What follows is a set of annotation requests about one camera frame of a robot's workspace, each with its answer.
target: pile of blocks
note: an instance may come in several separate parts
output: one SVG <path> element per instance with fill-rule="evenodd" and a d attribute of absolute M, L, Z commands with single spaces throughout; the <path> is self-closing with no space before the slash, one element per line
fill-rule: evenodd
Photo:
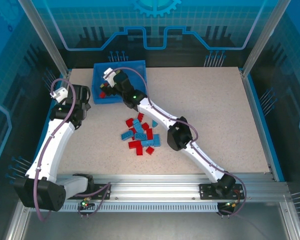
<path fill-rule="evenodd" d="M 144 114 L 139 113 L 136 119 L 129 118 L 125 121 L 129 128 L 129 131 L 121 134 L 121 139 L 123 141 L 132 139 L 129 142 L 129 149 L 135 149 L 137 156 L 143 155 L 143 148 L 146 147 L 145 152 L 152 155 L 155 151 L 154 148 L 160 147 L 160 136 L 159 134 L 153 133 L 153 128 L 155 128 L 158 123 L 152 121 L 152 128 L 150 128 L 148 123 L 142 123 Z"/>

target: blue tray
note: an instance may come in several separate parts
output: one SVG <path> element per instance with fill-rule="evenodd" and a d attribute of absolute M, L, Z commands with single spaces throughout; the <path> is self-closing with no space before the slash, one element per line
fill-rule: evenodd
<path fill-rule="evenodd" d="M 120 61 L 120 62 L 103 62 L 95 63 L 93 66 L 93 77 L 92 77 L 92 96 L 95 104 L 113 104 L 122 103 L 122 98 L 120 96 L 106 96 L 105 98 L 100 98 L 101 94 L 100 85 L 106 83 L 103 79 L 104 72 L 108 68 L 116 69 L 120 67 L 128 67 L 136 70 L 141 76 L 144 77 L 145 82 L 147 82 L 146 76 L 146 61 Z M 146 86 L 142 79 L 133 71 L 123 69 L 123 71 L 128 75 L 130 83 L 133 85 L 134 89 L 138 89 L 146 93 Z"/>

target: speckled work surface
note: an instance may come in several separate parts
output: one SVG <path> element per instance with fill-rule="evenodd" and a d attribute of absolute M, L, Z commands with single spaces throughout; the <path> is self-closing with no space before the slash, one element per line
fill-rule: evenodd
<path fill-rule="evenodd" d="M 73 84 L 92 86 L 93 69 L 74 69 Z M 199 132 L 198 145 L 229 172 L 269 172 L 239 70 L 236 67 L 147 68 L 149 96 L 174 116 L 184 116 Z M 185 155 L 167 144 L 158 125 L 162 145 L 150 156 L 136 156 L 121 140 L 125 120 L 137 112 L 123 103 L 95 105 L 80 129 L 70 138 L 58 173 L 89 174 L 199 174 Z"/>

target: cable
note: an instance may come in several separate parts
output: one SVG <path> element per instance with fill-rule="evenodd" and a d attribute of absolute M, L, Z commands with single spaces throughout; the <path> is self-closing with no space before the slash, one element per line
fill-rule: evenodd
<path fill-rule="evenodd" d="M 96 195 L 96 194 L 100 193 L 102 190 L 104 190 L 106 188 L 105 193 L 104 193 L 104 195 L 103 195 L 103 197 L 101 199 L 101 202 L 99 203 L 99 206 L 92 213 L 89 213 L 89 214 L 86 214 L 86 215 L 82 214 L 80 212 L 80 209 L 78 208 L 78 214 L 80 214 L 81 217 L 86 216 L 87 218 L 89 216 L 92 216 L 92 215 L 96 214 L 99 211 L 99 209 L 101 208 L 101 205 L 104 203 L 104 200 L 105 200 L 105 198 L 107 196 L 107 193 L 108 193 L 108 190 L 109 190 L 110 186 L 111 186 L 111 183 L 108 182 L 107 185 L 105 185 L 104 187 L 100 188 L 98 191 L 95 191 L 95 192 L 93 192 L 91 194 L 77 194 L 77 195 L 75 195 L 76 197 L 91 197 L 93 195 Z"/>
<path fill-rule="evenodd" d="M 230 214 L 230 216 L 233 215 L 233 214 L 231 214 L 230 211 L 227 211 L 227 210 L 221 210 L 221 211 L 222 211 L 222 212 L 225 212 L 225 213 L 227 213 L 227 214 Z M 238 217 L 238 218 L 240 218 L 240 219 L 242 219 L 242 220 L 248 222 L 248 223 L 249 223 L 251 226 L 253 226 L 260 234 L 262 234 L 262 235 L 265 237 L 265 239 L 270 240 L 270 237 L 268 237 L 263 231 L 261 231 L 261 229 L 260 229 L 259 227 L 257 227 L 253 222 L 251 222 L 248 218 L 246 218 L 246 217 L 244 217 L 244 216 L 241 216 L 241 215 L 239 215 L 239 214 L 236 214 L 236 217 Z"/>
<path fill-rule="evenodd" d="M 122 70 L 122 69 L 130 70 L 130 71 L 134 72 L 135 74 L 137 74 L 137 75 L 142 79 L 143 84 L 145 85 L 146 94 L 147 94 L 147 96 L 148 96 L 147 99 L 148 99 L 148 101 L 149 101 L 149 104 L 150 104 L 150 106 L 151 106 L 155 111 L 157 111 L 159 114 L 161 114 L 162 116 L 164 116 L 165 118 L 167 118 L 167 119 L 169 119 L 169 120 L 172 120 L 172 121 L 175 121 L 175 122 L 177 122 L 177 123 L 181 123 L 181 124 L 184 124 L 184 125 L 190 127 L 190 128 L 194 131 L 194 133 L 195 133 L 195 138 L 194 138 L 193 140 L 191 140 L 190 146 L 191 146 L 191 148 L 192 148 L 192 149 L 193 149 L 193 150 L 194 150 L 194 151 L 195 151 L 195 152 L 196 152 L 196 153 L 197 153 L 197 154 L 198 154 L 198 155 L 199 155 L 206 163 L 208 163 L 210 166 L 212 166 L 215 170 L 217 170 L 217 171 L 219 171 L 219 172 L 221 172 L 221 173 L 223 173 L 223 174 L 229 175 L 229 176 L 231 176 L 231 177 L 237 179 L 237 180 L 242 184 L 242 187 L 243 187 L 243 190 L 244 190 L 244 193 L 245 193 L 245 195 L 244 195 L 245 197 L 244 197 L 244 199 L 243 199 L 243 202 L 242 202 L 241 206 L 238 208 L 237 211 L 235 211 L 234 213 L 232 213 L 231 216 L 235 216 L 236 214 L 238 214 L 238 213 L 241 211 L 241 209 L 243 208 L 243 206 L 245 205 L 246 200 L 247 200 L 247 188 L 246 188 L 245 183 L 241 180 L 241 178 L 237 177 L 236 175 L 233 175 L 232 173 L 227 172 L 227 171 L 223 171 L 223 170 L 221 170 L 220 168 L 218 168 L 217 166 L 211 164 L 211 162 L 210 162 L 208 159 L 206 159 L 206 157 L 203 156 L 203 155 L 201 154 L 201 152 L 197 150 L 196 147 L 193 146 L 193 142 L 195 142 L 195 141 L 199 138 L 199 133 L 198 133 L 198 131 L 195 129 L 194 126 L 192 126 L 191 124 L 189 124 L 189 123 L 187 123 L 187 122 L 185 122 L 185 121 L 181 121 L 181 120 L 179 120 L 179 119 L 173 119 L 173 118 L 170 118 L 168 115 L 166 115 L 165 113 L 161 112 L 160 110 L 158 110 L 158 109 L 153 105 L 153 103 L 152 103 L 152 101 L 151 101 L 151 99 L 150 99 L 150 96 L 149 96 L 149 89 L 148 89 L 146 80 L 145 80 L 145 78 L 144 78 L 139 72 L 137 72 L 136 70 L 134 70 L 133 68 L 130 68 L 130 67 L 124 67 L 124 66 L 123 66 L 123 67 L 117 67 L 117 68 L 113 69 L 112 71 L 110 71 L 110 72 L 105 76 L 105 78 L 107 78 L 111 73 L 116 72 L 117 70 Z"/>
<path fill-rule="evenodd" d="M 38 164 L 36 166 L 34 183 L 33 183 L 33 201 L 34 201 L 34 207 L 35 207 L 36 214 L 41 222 L 45 222 L 51 214 L 51 211 L 49 211 L 48 215 L 44 218 L 40 212 L 39 203 L 38 203 L 38 180 L 39 180 L 39 173 L 41 171 L 41 162 L 42 162 L 42 159 L 44 157 L 44 154 L 48 148 L 48 145 L 49 145 L 51 139 L 53 139 L 55 137 L 55 134 L 58 132 L 58 130 L 70 118 L 70 116 L 75 108 L 76 98 L 77 98 L 74 86 L 68 80 L 63 79 L 63 78 L 58 78 L 52 82 L 51 88 L 50 88 L 51 93 L 53 93 L 53 91 L 54 91 L 56 82 L 59 82 L 59 81 L 66 82 L 69 85 L 69 87 L 71 88 L 71 91 L 72 91 L 73 101 L 72 101 L 71 108 L 70 108 L 68 114 L 66 115 L 66 117 L 64 118 L 64 120 L 55 128 L 55 130 L 51 133 L 51 135 L 49 136 L 49 138 L 43 145 L 42 151 L 39 156 Z"/>

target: gear logo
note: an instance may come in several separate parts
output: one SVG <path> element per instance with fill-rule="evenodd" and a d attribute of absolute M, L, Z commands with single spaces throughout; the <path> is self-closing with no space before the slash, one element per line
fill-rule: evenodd
<path fill-rule="evenodd" d="M 0 0 L 0 15 L 8 23 L 12 24 L 20 14 L 17 0 Z"/>
<path fill-rule="evenodd" d="M 181 0 L 133 0 L 132 4 L 140 14 L 156 18 L 158 15 L 163 17 L 164 14 L 170 14 L 171 10 L 177 9 L 177 4 L 181 4 Z"/>

